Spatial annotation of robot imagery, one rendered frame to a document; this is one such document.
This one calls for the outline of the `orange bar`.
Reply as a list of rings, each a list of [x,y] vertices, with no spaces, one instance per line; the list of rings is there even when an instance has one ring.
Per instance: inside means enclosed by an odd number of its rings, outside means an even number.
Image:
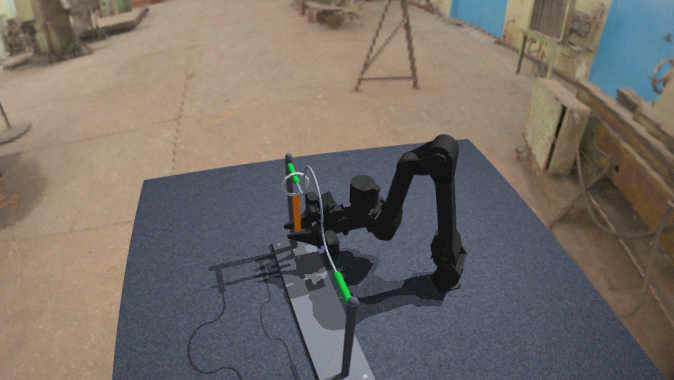
[[[282,182],[282,191],[286,195],[292,197],[293,219],[294,219],[294,223],[295,223],[295,232],[296,232],[296,231],[301,230],[301,228],[300,228],[300,205],[299,205],[299,195],[301,195],[301,194],[300,194],[300,192],[294,193],[294,194],[288,193],[285,190],[285,185],[284,185],[286,183],[287,179],[289,179],[289,177],[295,176],[295,175],[303,176],[303,173],[300,173],[300,172],[290,173],[287,177],[285,177],[283,182]],[[309,179],[306,176],[306,189],[308,188],[308,186],[309,186]]]

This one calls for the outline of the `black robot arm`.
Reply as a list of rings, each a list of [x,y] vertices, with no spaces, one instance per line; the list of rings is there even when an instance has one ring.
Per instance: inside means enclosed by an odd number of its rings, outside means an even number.
[[[435,182],[438,230],[430,244],[431,259],[437,270],[431,274],[440,294],[461,287],[459,279],[467,252],[456,228],[455,171],[459,146],[446,134],[438,135],[419,148],[405,152],[397,163],[386,201],[379,197],[381,189],[368,175],[357,175],[350,182],[350,204],[353,230],[365,228],[379,240],[390,241],[402,222],[403,203],[413,175],[430,175]],[[330,191],[321,195],[328,228],[348,219],[344,207],[337,206]],[[378,213],[379,216],[376,218]],[[441,292],[442,291],[442,292]]]

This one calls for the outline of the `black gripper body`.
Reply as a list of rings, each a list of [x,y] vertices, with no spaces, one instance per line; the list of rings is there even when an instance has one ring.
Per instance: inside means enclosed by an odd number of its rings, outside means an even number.
[[[311,208],[312,223],[316,222],[321,232],[320,204],[317,197],[318,197],[317,194],[314,192],[305,193],[305,208],[306,205],[309,204]],[[340,204],[338,206],[342,207],[343,204]],[[326,214],[323,212],[324,238],[331,260],[335,260],[339,256],[340,241],[337,238],[336,234],[343,233],[344,236],[346,236],[348,235],[349,231],[353,230],[354,227],[353,217],[350,209],[348,207],[344,207],[343,212],[344,215],[347,215],[348,219],[346,219],[345,222],[342,222],[339,225],[330,228],[328,228],[327,225],[327,221],[330,220],[328,220]]]

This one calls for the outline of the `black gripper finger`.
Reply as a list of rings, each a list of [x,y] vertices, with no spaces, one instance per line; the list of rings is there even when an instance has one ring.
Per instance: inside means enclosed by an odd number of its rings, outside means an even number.
[[[309,204],[306,205],[305,211],[300,215],[300,228],[310,229],[312,227],[312,218],[311,218],[311,208]],[[289,223],[284,224],[285,229],[295,229],[294,220]]]
[[[290,233],[287,238],[317,246],[318,249],[321,248],[321,232],[317,223],[310,229]]]

